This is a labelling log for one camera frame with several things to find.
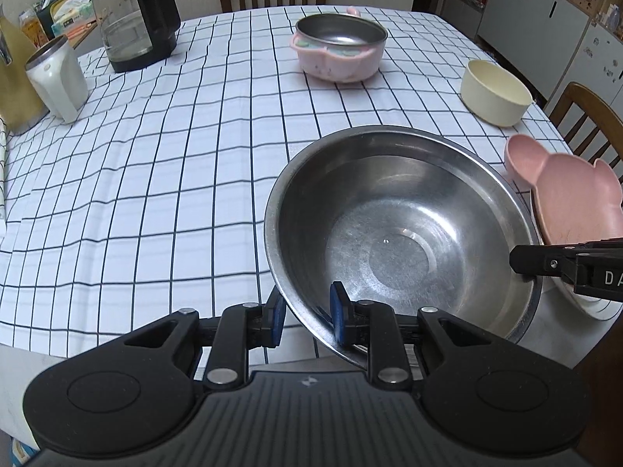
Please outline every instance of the metal bowl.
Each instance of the metal bowl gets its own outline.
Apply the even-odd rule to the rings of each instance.
[[[541,279],[509,266],[517,244],[538,244],[518,195],[489,165],[431,133],[364,126],[297,154],[270,193],[266,254],[292,312],[322,343],[329,286],[397,313],[433,305],[513,342],[530,325]]]
[[[330,45],[362,46],[385,42],[387,30],[367,19],[345,14],[314,14],[297,22],[304,37]]]

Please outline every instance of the white checkered tablecloth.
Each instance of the white checkered tablecloth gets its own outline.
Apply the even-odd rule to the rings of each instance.
[[[91,94],[79,119],[48,116],[7,142],[1,343],[72,356],[180,307],[210,317],[265,301],[267,198],[286,163],[328,133],[410,126],[500,171],[515,132],[567,151],[535,105],[504,131],[468,112],[463,70],[489,57],[435,15],[360,8],[389,31],[379,73],[342,86],[304,75],[288,41],[319,10],[345,7],[186,21],[172,57],[127,74],[102,49],[80,59]],[[281,346],[250,361],[324,354],[289,313]]]

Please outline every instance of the floor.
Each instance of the floor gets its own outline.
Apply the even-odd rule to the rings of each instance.
[[[578,446],[594,467],[620,467],[623,458],[623,316],[575,368],[590,388],[593,414]]]
[[[0,467],[11,467],[9,447],[11,438],[0,430]]]

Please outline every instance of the coffee maker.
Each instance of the coffee maker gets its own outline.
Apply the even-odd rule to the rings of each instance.
[[[139,70],[175,49],[180,14],[175,0],[91,0],[115,72]]]

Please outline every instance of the black plastic mount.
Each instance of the black plastic mount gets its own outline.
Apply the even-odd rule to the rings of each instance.
[[[561,277],[573,291],[623,302],[623,239],[566,246],[516,246],[510,266],[518,274]]]
[[[351,302],[339,282],[330,298],[340,342],[368,348],[365,377],[249,378],[248,350],[280,342],[276,288],[266,305],[220,318],[181,309],[33,380],[24,415],[44,450],[32,466],[586,466],[570,450],[588,418],[573,371],[434,307],[395,315]],[[405,344],[424,380],[413,380]]]
[[[426,415],[460,443],[526,458],[573,446],[588,421],[588,391],[571,369],[438,310],[394,315],[380,302],[351,302],[331,286],[335,336],[368,347],[368,382],[412,389]],[[413,344],[424,380],[411,379],[404,344]],[[390,374],[409,370],[402,381]]]
[[[275,288],[265,305],[234,305],[220,318],[181,309],[53,365],[24,394],[37,444],[84,458],[153,447],[185,426],[209,392],[247,383],[248,350],[279,345],[285,307]],[[201,384],[193,377],[204,346],[212,349]]]

